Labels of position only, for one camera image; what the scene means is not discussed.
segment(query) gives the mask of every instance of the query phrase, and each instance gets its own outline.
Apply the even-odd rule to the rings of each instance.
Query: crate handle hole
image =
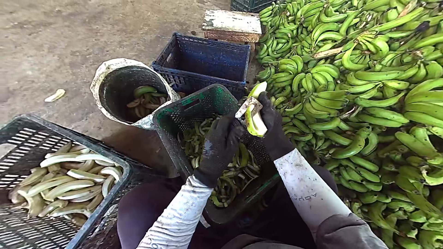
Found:
[[[11,152],[11,150],[15,149],[16,147],[17,145],[15,144],[8,144],[8,143],[0,144],[0,158],[4,157],[6,154]]]
[[[183,106],[183,111],[184,111],[184,110],[188,110],[189,108],[193,107],[194,105],[196,105],[196,104],[198,104],[198,103],[200,103],[200,100],[199,100],[199,99],[194,100],[194,101],[192,101],[191,103],[184,105],[184,106]]]

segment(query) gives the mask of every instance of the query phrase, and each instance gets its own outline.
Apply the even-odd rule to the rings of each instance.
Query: black glove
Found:
[[[267,92],[261,92],[258,101],[263,105],[260,110],[261,119],[268,131],[263,136],[263,144],[272,161],[294,150],[294,145],[285,136],[281,127],[281,115],[266,96]]]
[[[217,179],[232,162],[244,130],[234,114],[212,123],[211,130],[205,137],[202,161],[194,170],[194,175],[200,182],[208,187],[217,185]]]

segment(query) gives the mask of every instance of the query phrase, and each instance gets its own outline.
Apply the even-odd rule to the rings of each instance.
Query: dark green crate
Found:
[[[274,0],[231,0],[231,10],[258,13]]]
[[[193,168],[177,136],[187,128],[194,127],[194,122],[202,122],[214,113],[226,115],[237,110],[237,100],[234,96],[224,86],[213,84],[164,106],[155,113],[154,126],[183,180],[193,174]],[[246,133],[241,140],[257,159],[262,169],[261,174],[226,208],[218,208],[208,200],[203,216],[210,224],[232,221],[280,180],[274,163],[265,152],[261,138]]]

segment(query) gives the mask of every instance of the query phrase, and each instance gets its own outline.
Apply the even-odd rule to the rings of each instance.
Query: pile of green plantains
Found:
[[[257,76],[283,129],[390,248],[443,248],[443,4],[287,0]]]
[[[194,169],[202,160],[205,135],[209,132],[213,121],[220,118],[221,116],[215,115],[214,118],[208,118],[201,123],[195,122],[193,128],[183,132],[182,139],[179,137],[182,148]],[[228,169],[218,179],[210,199],[217,207],[227,207],[259,174],[260,167],[257,160],[246,146],[240,143]]]

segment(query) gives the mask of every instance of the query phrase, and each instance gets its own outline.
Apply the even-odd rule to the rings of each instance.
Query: wooden stool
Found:
[[[254,51],[261,36],[260,17],[255,13],[207,9],[202,30],[205,38],[244,42]]]

